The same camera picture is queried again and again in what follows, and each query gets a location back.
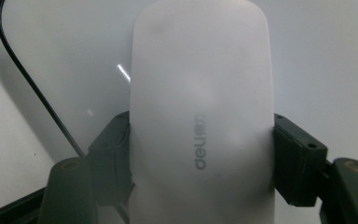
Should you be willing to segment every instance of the black cable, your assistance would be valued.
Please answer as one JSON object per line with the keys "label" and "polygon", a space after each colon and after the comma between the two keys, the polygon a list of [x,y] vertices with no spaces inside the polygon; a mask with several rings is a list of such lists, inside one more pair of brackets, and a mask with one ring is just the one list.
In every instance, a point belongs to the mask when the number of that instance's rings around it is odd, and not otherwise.
{"label": "black cable", "polygon": [[16,54],[14,53],[13,49],[10,47],[10,45],[7,42],[7,38],[5,36],[5,32],[2,26],[2,11],[4,8],[5,0],[0,0],[0,38],[2,43],[5,46],[5,49],[7,50],[8,55],[10,56],[11,60],[13,60],[14,64],[16,64],[17,68],[19,68],[20,72],[24,76],[24,78],[27,80],[28,84],[31,86],[31,88],[34,90],[34,93],[36,93],[39,100],[42,102],[43,106],[46,108],[48,113],[51,115],[51,117],[54,119],[58,127],[60,128],[63,135],[65,135],[66,139],[69,141],[71,146],[74,148],[75,152],[79,157],[84,157],[85,154],[81,150],[80,146],[75,141],[74,137],[69,133],[69,131],[66,129],[65,125],[62,123],[60,118],[58,117],[57,113],[54,111],[53,107],[51,107],[50,103],[46,99],[45,95],[43,95],[42,91],[39,90],[37,85],[34,83],[34,80],[31,78],[31,76],[28,74],[28,72],[25,70],[24,66],[22,66],[20,60],[17,58]]}

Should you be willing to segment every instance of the black holder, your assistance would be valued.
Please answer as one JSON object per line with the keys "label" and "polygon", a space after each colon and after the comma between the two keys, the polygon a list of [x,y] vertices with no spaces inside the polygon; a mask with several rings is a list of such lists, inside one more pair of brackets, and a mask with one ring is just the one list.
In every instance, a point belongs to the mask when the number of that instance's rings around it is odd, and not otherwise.
{"label": "black holder", "polygon": [[[324,144],[281,115],[275,115],[273,135],[275,188],[287,203],[310,207],[319,197],[323,224],[358,224],[358,161],[330,163]],[[130,223],[129,136],[125,112],[106,126],[86,158],[58,162],[46,189],[0,209],[0,223],[96,224],[96,204],[114,206]]]}

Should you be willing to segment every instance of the white surface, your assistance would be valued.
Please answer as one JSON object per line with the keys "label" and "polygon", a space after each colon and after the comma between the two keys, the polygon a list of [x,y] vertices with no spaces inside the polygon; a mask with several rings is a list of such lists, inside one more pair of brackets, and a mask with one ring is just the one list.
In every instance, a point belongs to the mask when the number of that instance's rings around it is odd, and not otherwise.
{"label": "white surface", "polygon": [[131,224],[272,224],[269,30],[242,0],[170,0],[133,32]]}
{"label": "white surface", "polygon": [[155,0],[6,1],[10,46],[87,154],[129,110],[132,29]]}
{"label": "white surface", "polygon": [[[268,18],[275,111],[327,144],[330,160],[358,159],[358,1],[254,2]],[[0,42],[0,206],[42,187],[49,156],[58,161],[66,152],[69,145]],[[320,223],[319,206],[289,207],[276,195],[277,224]]]}
{"label": "white surface", "polygon": [[0,41],[0,207],[45,187],[54,162],[75,155]]}

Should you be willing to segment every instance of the gray background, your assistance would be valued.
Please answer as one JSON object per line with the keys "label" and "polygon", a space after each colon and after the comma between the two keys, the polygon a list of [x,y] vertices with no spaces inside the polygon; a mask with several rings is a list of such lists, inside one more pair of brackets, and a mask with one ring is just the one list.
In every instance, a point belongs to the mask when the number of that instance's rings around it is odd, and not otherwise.
{"label": "gray background", "polygon": [[[270,30],[275,112],[358,160],[358,1],[257,0]],[[0,42],[0,207],[46,185],[75,156]],[[319,222],[277,194],[276,223]]]}

